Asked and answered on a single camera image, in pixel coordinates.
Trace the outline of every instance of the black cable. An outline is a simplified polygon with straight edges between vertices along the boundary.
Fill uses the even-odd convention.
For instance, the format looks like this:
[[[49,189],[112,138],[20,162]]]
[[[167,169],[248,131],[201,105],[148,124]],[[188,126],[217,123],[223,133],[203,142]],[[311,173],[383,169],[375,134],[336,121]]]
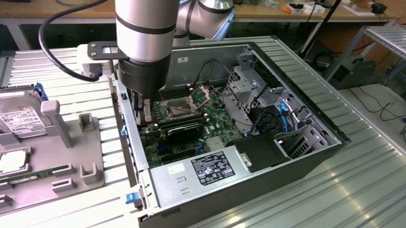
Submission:
[[[360,99],[358,98],[358,96],[355,95],[355,93],[352,92],[352,90],[351,89],[348,89],[350,90],[350,92],[352,93],[352,95],[355,96],[355,98],[356,98],[356,100],[360,102],[360,104],[363,105],[363,107],[367,109],[367,111],[370,112],[370,113],[376,113],[376,112],[380,112],[383,109],[379,109],[379,110],[376,110],[376,111],[371,111],[368,108],[367,108],[367,106],[363,104],[363,102],[360,101]]]
[[[284,124],[283,124],[282,119],[279,118],[279,116],[275,113],[271,113],[271,112],[264,112],[264,114],[272,115],[279,120],[279,125],[280,125],[282,129],[284,129]]]
[[[360,99],[358,98],[358,96],[355,95],[355,93],[352,92],[352,90],[351,90],[351,89],[348,89],[348,90],[350,90],[350,92],[354,94],[355,98],[358,99],[358,101],[360,102],[360,104],[363,105],[363,107],[367,109],[367,111],[368,111],[370,113],[380,112],[380,113],[379,113],[379,118],[380,118],[382,121],[395,120],[395,119],[402,118],[402,117],[406,116],[406,114],[398,116],[398,115],[394,114],[391,111],[388,111],[388,110],[386,109],[386,107],[390,105],[390,103],[387,103],[384,106],[382,106],[380,103],[379,103],[379,101],[378,101],[378,99],[376,99],[375,97],[372,97],[370,94],[367,94],[367,93],[362,90],[370,97],[372,97],[372,98],[376,100],[379,106],[382,107],[382,109],[379,109],[379,110],[376,110],[376,111],[371,111],[371,110],[366,107],[366,105],[363,104],[363,102],[360,101]],[[394,118],[390,118],[390,119],[387,119],[387,120],[384,120],[384,119],[382,118],[383,111],[387,111],[387,112],[388,112],[391,115],[394,115],[395,117],[394,117]]]
[[[207,61],[203,63],[203,66],[201,66],[201,68],[200,68],[200,70],[199,70],[196,79],[195,79],[195,81],[193,81],[192,84],[191,84],[191,87],[192,87],[192,88],[193,88],[193,87],[196,86],[196,84],[197,84],[197,81],[199,81],[199,78],[200,78],[200,74],[201,74],[201,72],[203,72],[203,69],[204,69],[205,65],[207,65],[208,63],[212,63],[212,62],[216,63],[220,67],[223,67],[224,70],[227,71],[227,73],[231,74],[228,68],[226,67],[226,65],[224,65],[220,61],[217,61],[216,59],[209,59],[209,60],[207,60]]]
[[[359,89],[360,89],[360,91],[362,91],[367,96],[370,96],[371,98],[375,99],[375,101],[378,102],[380,108],[383,108],[383,106],[382,106],[380,102],[378,101],[378,99],[376,99],[371,94],[368,94],[360,87],[359,87]],[[391,111],[388,111],[387,109],[386,109],[386,111],[387,111],[390,114],[392,114],[394,116],[398,116],[396,114],[394,114],[394,113],[392,113]]]
[[[235,121],[235,122],[239,122],[242,125],[246,125],[246,126],[250,126],[250,127],[252,126],[251,124],[246,124],[246,123],[243,123],[242,121],[236,120],[235,118],[234,118],[234,121]]]
[[[366,45],[363,45],[362,47],[354,49],[352,51],[358,51],[358,50],[366,48],[366,47],[367,47],[368,45],[371,45],[372,43],[374,43],[372,41],[368,42]],[[312,64],[314,64],[316,70],[318,70],[318,71],[322,71],[320,67],[318,66],[318,59],[319,59],[322,56],[327,56],[327,57],[330,58],[330,62],[331,62],[331,61],[334,60],[334,58],[335,58],[335,56],[334,56],[332,54],[342,54],[342,53],[343,53],[343,52],[332,52],[332,51],[319,52],[319,53],[315,55],[314,59],[312,59]]]
[[[64,71],[73,78],[77,78],[77,79],[80,79],[83,81],[87,81],[87,82],[95,82],[95,81],[99,80],[99,78],[97,77],[88,77],[85,75],[81,75],[81,74],[76,73],[73,70],[71,70],[69,68],[65,67],[65,65],[57,60],[57,58],[55,57],[55,55],[49,51],[49,48],[48,48],[47,43],[45,43],[45,32],[47,32],[47,29],[49,27],[49,24],[56,19],[59,19],[60,17],[63,17],[63,16],[65,16],[71,13],[75,13],[75,12],[79,12],[81,10],[88,9],[88,8],[92,8],[93,6],[97,6],[107,1],[108,0],[97,0],[96,2],[92,2],[92,3],[89,3],[84,6],[80,6],[80,7],[72,8],[72,9],[67,9],[67,10],[59,12],[51,18],[48,18],[39,27],[37,39],[39,39],[40,48],[43,49],[43,51],[45,53],[45,56],[48,57],[51,62],[60,68],[61,71]]]
[[[386,16],[386,19],[387,19],[386,23],[388,23],[388,16],[386,15],[386,13],[383,13],[383,15]]]
[[[378,17],[379,17],[379,22],[382,22],[382,17],[379,16],[379,14],[378,14],[378,13],[375,13],[375,16],[378,16]]]
[[[330,20],[330,17],[331,17],[331,15],[332,15],[332,13],[335,12],[335,10],[336,10],[336,8],[338,8],[340,2],[342,2],[342,0],[335,0],[335,3],[334,3],[331,9],[330,9],[328,12],[327,12],[327,15],[324,16],[324,19],[323,19],[323,21],[322,21],[322,23],[320,23],[318,29],[315,30],[315,34],[314,34],[314,36],[312,36],[311,39],[310,39],[308,45],[307,45],[307,47],[304,48],[304,50],[303,50],[303,51],[300,52],[300,54],[299,54],[299,57],[300,57],[302,59],[306,58],[306,55],[307,55],[307,53],[308,53],[308,51],[310,51],[310,48],[311,48],[312,44],[315,43],[315,41],[316,41],[316,39],[318,39],[318,36],[319,36],[319,33],[320,33],[320,31],[323,30],[323,28],[324,28],[324,26],[326,26],[326,24],[327,24],[327,22],[328,22],[328,20]]]
[[[256,97],[254,97],[254,99],[252,99],[252,101],[251,101],[251,103],[250,103],[250,111],[251,111],[251,108],[252,108],[252,104],[254,104],[254,102],[258,100],[258,98],[259,98],[259,97],[262,96],[262,94],[266,92],[267,87],[268,87],[268,85],[266,85],[266,86],[264,86],[264,88],[260,90],[260,92],[259,92],[258,96],[256,96]]]
[[[384,119],[382,118],[382,114],[383,114],[383,111],[384,111],[384,110],[388,111],[388,110],[386,109],[386,107],[387,107],[388,105],[390,105],[390,103],[387,103],[386,106],[382,108],[382,112],[380,112],[380,114],[379,114],[379,118],[380,118],[382,121],[391,121],[391,120],[395,120],[395,119],[402,118],[402,117],[406,116],[406,115],[400,115],[400,116],[396,116],[396,117],[394,117],[394,118],[390,118],[390,119],[384,120]]]
[[[79,6],[84,6],[85,4],[71,4],[71,3],[64,3],[61,0],[55,0],[57,4],[63,5],[63,6],[68,6],[68,7],[79,7]]]
[[[307,107],[306,107],[306,106],[302,106],[300,109],[299,109],[295,113],[300,113],[300,112],[303,111],[303,109],[306,109],[306,111],[310,112],[310,111],[307,110]]]
[[[291,116],[291,124],[292,124],[291,127],[292,127],[292,130],[295,131],[295,130],[296,130],[296,126],[295,126],[295,124],[294,124],[292,112],[291,112],[291,115],[290,115],[290,116]]]
[[[406,137],[404,137],[406,131],[404,130],[406,130],[406,125],[399,132],[399,134],[403,135],[403,141],[406,142]]]
[[[312,12],[315,11],[315,8],[316,8],[316,3],[318,3],[318,0],[315,1],[315,4],[314,4],[314,6],[312,6],[311,13],[310,13],[310,15],[308,15],[308,18],[307,18],[306,23],[310,21],[310,18],[311,18]],[[294,48],[294,47],[296,46],[296,43],[298,43],[298,40],[299,40],[299,34],[298,34],[298,31],[299,31],[299,27],[298,27],[298,29],[296,29],[296,39],[295,39],[295,41],[294,41],[294,43],[292,43],[292,46],[291,46],[291,49],[292,49],[292,50],[295,50],[295,48]]]

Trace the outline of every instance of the power supply label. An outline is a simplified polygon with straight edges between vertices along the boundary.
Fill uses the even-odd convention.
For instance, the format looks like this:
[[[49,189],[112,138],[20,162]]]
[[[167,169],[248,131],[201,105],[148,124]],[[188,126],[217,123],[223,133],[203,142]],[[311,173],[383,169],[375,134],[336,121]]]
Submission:
[[[0,120],[16,135],[45,130],[44,124],[35,110],[0,113]]]
[[[208,185],[235,175],[222,151],[191,160],[191,164],[201,185]]]

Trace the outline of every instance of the robotic arm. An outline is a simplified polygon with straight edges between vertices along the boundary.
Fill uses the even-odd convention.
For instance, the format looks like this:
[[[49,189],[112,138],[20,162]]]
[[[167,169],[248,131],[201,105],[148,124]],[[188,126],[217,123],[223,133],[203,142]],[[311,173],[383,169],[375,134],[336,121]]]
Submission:
[[[100,58],[95,58],[96,53],[88,55],[85,60],[87,67],[96,70],[91,76],[81,75],[68,69],[53,56],[44,34],[57,18],[105,1],[97,0],[57,13],[44,21],[39,29],[39,43],[48,59],[68,75],[91,82],[99,80],[103,71],[97,62]],[[172,45],[188,45],[189,32],[222,40],[235,15],[232,0],[115,0],[115,14],[116,44],[124,55],[119,59],[117,75],[132,91],[133,104],[144,110],[141,119],[148,122],[149,98],[165,85]]]
[[[149,98],[165,85],[179,0],[115,0],[116,40],[124,86]]]

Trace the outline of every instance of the metal workbench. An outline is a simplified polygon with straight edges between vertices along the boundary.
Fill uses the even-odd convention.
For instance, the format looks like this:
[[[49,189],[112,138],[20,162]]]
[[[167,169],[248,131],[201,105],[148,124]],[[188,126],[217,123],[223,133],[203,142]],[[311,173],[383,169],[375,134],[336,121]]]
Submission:
[[[391,80],[391,78],[399,73],[399,71],[406,67],[406,27],[403,26],[364,26],[359,30],[358,34],[355,35],[347,49],[342,53],[338,61],[334,62],[334,65],[328,67],[324,78],[328,81],[343,60],[348,58],[351,55],[352,50],[355,49],[358,43],[362,41],[363,37],[367,36],[371,39],[371,44],[366,47],[362,51],[360,55],[366,56],[368,51],[372,49],[375,44],[380,44],[386,47],[392,53],[395,53],[403,61],[400,62],[399,66],[391,71],[386,83]]]
[[[332,119],[352,143],[299,181],[200,222],[193,227],[403,227],[406,223],[404,150],[351,109],[334,88],[270,37],[254,41]],[[209,44],[195,41],[191,44]],[[77,69],[76,49],[53,51]],[[107,79],[87,83],[60,73],[40,51],[17,52],[10,84],[39,81],[61,103],[64,120],[81,112],[100,118],[105,187],[0,217],[0,226],[136,227],[133,208],[124,205],[127,171],[120,149]]]

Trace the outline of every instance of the wooden table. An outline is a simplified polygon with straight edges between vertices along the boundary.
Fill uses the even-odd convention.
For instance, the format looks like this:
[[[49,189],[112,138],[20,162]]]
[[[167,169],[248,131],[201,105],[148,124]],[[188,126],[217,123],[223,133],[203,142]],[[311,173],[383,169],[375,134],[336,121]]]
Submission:
[[[6,10],[8,10],[9,4],[10,4],[9,2],[0,2],[0,18],[8,17]]]
[[[71,4],[84,4],[89,3],[92,0],[65,0]],[[279,2],[279,7],[286,5],[286,0],[276,0]],[[104,4],[87,9],[84,11],[76,12],[67,15],[64,18],[56,20],[55,24],[108,24],[115,23],[115,2],[111,0]],[[67,6],[56,3],[55,0],[32,0],[31,3],[6,3],[0,2],[0,8],[6,8],[6,15],[9,18],[1,18],[0,23],[8,26],[12,37],[20,50],[28,50],[29,44],[24,38],[24,34],[20,30],[21,24],[40,24],[45,18],[55,15],[57,12],[68,9]],[[300,14],[287,14],[280,9],[267,8],[266,6],[258,5],[235,5],[236,22],[306,22],[308,15]],[[323,18],[328,12],[328,9],[323,14],[314,14],[310,18],[310,22],[318,22],[316,27],[320,25]],[[387,24],[391,25],[399,16],[386,10]],[[382,18],[374,17],[358,17],[342,7],[339,7],[331,18],[330,22],[380,22]]]

